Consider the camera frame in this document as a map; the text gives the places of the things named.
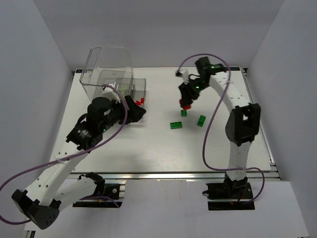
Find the dark green square lego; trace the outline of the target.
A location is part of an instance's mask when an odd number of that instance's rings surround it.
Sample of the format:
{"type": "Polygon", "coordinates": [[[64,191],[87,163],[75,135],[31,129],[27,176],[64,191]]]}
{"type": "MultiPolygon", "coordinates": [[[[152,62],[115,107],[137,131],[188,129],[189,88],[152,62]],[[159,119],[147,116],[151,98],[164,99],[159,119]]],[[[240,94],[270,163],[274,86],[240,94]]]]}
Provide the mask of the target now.
{"type": "Polygon", "coordinates": [[[186,110],[181,110],[181,116],[186,117],[187,116],[187,111],[186,110]]]}

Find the clear plastic containers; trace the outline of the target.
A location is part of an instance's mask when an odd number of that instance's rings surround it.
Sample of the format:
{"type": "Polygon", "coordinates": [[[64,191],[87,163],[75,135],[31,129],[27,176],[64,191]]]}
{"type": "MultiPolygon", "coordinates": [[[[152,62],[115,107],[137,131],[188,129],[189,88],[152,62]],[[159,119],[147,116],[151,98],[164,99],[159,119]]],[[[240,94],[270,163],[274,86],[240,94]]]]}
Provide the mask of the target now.
{"type": "Polygon", "coordinates": [[[133,101],[146,96],[146,80],[136,79],[132,67],[130,52],[123,47],[93,47],[80,76],[90,104],[87,112],[79,119],[80,124],[90,128],[104,129],[111,101],[102,97],[103,87],[113,89],[125,108],[123,123],[130,124],[128,106],[124,97],[130,95],[133,101]],[[121,84],[127,84],[128,90],[119,91],[121,84]]]}

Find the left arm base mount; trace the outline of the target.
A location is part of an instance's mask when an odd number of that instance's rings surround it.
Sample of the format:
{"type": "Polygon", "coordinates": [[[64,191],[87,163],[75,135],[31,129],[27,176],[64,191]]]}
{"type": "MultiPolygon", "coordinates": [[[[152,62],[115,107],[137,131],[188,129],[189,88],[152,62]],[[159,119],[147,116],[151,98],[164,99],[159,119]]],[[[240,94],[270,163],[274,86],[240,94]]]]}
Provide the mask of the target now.
{"type": "Polygon", "coordinates": [[[105,179],[94,173],[81,174],[77,180],[92,179],[97,185],[92,195],[87,195],[83,200],[73,203],[74,208],[120,208],[121,199],[124,198],[125,187],[119,183],[107,183],[105,179]]]}

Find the dark green stepped lego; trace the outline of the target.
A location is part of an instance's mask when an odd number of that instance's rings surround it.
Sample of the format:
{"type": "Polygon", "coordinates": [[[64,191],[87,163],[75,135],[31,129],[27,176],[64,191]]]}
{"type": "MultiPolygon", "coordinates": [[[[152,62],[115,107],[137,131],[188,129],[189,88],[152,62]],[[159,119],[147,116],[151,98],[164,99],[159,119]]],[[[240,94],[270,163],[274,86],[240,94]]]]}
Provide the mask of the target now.
{"type": "Polygon", "coordinates": [[[198,119],[198,122],[197,122],[197,126],[203,127],[203,125],[204,125],[204,123],[205,123],[205,120],[206,120],[206,116],[200,115],[200,117],[199,117],[199,119],[198,119]]]}

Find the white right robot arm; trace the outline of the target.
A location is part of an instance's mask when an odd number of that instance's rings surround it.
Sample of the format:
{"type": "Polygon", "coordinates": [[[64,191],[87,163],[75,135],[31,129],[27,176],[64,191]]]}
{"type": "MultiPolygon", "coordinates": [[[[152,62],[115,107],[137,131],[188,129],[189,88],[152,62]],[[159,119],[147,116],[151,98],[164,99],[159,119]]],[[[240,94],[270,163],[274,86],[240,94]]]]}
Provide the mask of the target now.
{"type": "Polygon", "coordinates": [[[220,96],[220,104],[225,104],[229,118],[225,134],[230,142],[229,165],[225,169],[231,182],[242,182],[246,178],[247,159],[250,147],[259,133],[261,107],[243,97],[231,82],[231,67],[222,61],[211,64],[208,54],[199,54],[195,62],[198,74],[191,78],[188,70],[179,67],[175,73],[183,79],[178,87],[181,93],[180,107],[190,109],[200,93],[209,87],[220,96]]]}

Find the red lego brick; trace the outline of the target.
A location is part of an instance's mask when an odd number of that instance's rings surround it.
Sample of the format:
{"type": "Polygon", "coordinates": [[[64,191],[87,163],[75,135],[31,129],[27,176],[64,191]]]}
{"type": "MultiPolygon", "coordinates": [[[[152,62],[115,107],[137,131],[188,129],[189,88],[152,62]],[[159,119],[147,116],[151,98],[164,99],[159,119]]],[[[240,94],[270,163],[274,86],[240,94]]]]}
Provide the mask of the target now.
{"type": "Polygon", "coordinates": [[[144,98],[141,98],[139,101],[136,101],[138,106],[142,106],[144,104],[144,98]]]}

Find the dark green rectangular lego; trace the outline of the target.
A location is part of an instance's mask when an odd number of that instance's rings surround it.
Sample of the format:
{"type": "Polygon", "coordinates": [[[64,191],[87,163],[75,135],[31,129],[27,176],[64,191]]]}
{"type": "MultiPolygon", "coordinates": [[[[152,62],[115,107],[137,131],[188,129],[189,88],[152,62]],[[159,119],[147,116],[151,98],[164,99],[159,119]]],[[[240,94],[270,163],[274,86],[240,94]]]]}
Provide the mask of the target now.
{"type": "Polygon", "coordinates": [[[170,129],[181,129],[181,128],[183,128],[181,121],[170,123],[170,129]]]}

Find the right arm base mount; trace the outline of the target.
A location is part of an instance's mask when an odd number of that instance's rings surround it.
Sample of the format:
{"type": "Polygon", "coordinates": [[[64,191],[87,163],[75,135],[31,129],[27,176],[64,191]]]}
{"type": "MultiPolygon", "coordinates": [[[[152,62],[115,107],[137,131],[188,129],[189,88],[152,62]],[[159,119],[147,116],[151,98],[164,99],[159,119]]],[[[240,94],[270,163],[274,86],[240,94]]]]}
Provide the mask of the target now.
{"type": "Polygon", "coordinates": [[[202,192],[207,197],[209,211],[247,211],[255,210],[253,192],[250,183],[246,187],[229,193],[224,183],[207,183],[207,189],[202,192]]]}

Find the small red sloped lego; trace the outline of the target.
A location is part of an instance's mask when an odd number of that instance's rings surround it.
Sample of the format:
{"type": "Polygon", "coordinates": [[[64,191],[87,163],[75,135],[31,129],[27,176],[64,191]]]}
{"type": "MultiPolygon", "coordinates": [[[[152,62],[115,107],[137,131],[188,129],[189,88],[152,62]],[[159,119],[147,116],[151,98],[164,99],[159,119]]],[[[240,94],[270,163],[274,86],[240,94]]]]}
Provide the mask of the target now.
{"type": "Polygon", "coordinates": [[[191,105],[183,106],[182,109],[183,109],[183,110],[189,110],[189,109],[191,109],[191,105]]]}

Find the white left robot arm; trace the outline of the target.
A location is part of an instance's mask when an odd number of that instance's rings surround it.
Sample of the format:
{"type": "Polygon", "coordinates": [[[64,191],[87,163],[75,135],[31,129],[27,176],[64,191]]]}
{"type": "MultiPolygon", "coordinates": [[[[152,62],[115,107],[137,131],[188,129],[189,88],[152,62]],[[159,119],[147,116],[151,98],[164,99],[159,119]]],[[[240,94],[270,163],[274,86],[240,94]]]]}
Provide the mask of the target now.
{"type": "Polygon", "coordinates": [[[46,168],[24,190],[16,190],[12,200],[19,210],[38,228],[51,226],[59,213],[83,198],[98,199],[106,195],[105,180],[97,173],[80,176],[66,188],[61,185],[93,149],[103,140],[103,133],[116,124],[138,122],[146,110],[125,96],[123,101],[97,97],[66,137],[56,164],[46,168]]]}

